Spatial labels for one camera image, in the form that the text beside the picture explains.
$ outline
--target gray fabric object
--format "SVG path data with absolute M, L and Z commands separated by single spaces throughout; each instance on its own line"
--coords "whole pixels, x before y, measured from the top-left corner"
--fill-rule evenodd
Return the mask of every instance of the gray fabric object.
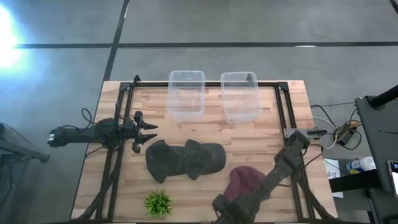
M 146 150 L 147 168 L 153 178 L 163 183 L 167 176 L 188 174 L 196 180 L 200 175 L 214 174 L 226 163 L 224 147 L 217 143 L 200 144 L 188 140 L 185 146 L 169 146 L 164 140 Z

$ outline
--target artificial plant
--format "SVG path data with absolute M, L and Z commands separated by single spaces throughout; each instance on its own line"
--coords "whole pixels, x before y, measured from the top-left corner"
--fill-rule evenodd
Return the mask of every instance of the artificial plant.
M 172 207 L 170 196 L 164 190 L 151 191 L 145 198 L 144 205 L 147 210 L 146 215 L 152 218 L 163 218 L 171 215 Z

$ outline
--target maroon beanie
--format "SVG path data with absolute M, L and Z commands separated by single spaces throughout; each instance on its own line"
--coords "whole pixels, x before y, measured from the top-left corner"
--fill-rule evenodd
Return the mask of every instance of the maroon beanie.
M 229 173 L 229 184 L 224 196 L 232 202 L 239 196 L 254 190 L 265 176 L 265 174 L 253 167 L 236 167 Z

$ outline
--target black floor stripe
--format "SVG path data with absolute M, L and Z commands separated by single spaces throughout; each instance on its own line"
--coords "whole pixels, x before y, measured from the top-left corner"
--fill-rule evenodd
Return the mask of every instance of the black floor stripe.
M 118 44 L 119 44 L 119 41 L 120 41 L 120 36 L 122 35 L 124 19 L 126 18 L 126 13 L 127 13 L 127 8 L 129 6 L 129 1 L 130 0 L 124 0 L 124 2 L 123 2 L 122 11 L 121 11 L 120 17 L 119 17 L 118 27 L 116 28 L 116 33 L 114 35 L 112 48 L 111 48 L 111 53 L 109 54 L 109 59 L 108 59 L 108 62 L 106 64 L 106 69 L 105 69 L 105 74 L 104 74 L 104 77 L 103 77 L 103 81 L 109 81 L 109 79 L 111 78 L 113 63 L 114 63 L 114 59 L 116 57 L 116 52 L 118 51 Z
M 397 2 L 395 0 L 390 0 L 390 3 L 392 5 L 392 7 L 394 8 L 394 10 L 396 11 L 396 13 L 398 14 L 398 5 Z
M 112 44 L 17 44 L 15 49 L 92 49 L 111 48 Z
M 121 49 L 177 49 L 226 47 L 383 47 L 398 46 L 398 41 L 387 42 L 196 42 L 196 43 L 130 43 L 119 44 Z

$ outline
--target metal bracket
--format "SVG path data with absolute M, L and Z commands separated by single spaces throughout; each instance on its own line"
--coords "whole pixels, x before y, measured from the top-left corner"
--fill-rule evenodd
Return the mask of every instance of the metal bracket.
M 284 136 L 285 138 L 289 138 L 295 131 L 300 131 L 306 138 L 308 139 L 316 139 L 319 140 L 324 134 L 326 134 L 327 130 L 322 129 L 296 129 L 296 128 L 284 128 Z
M 287 84 L 287 82 L 278 82 L 278 86 L 285 91 L 289 90 L 289 84 Z

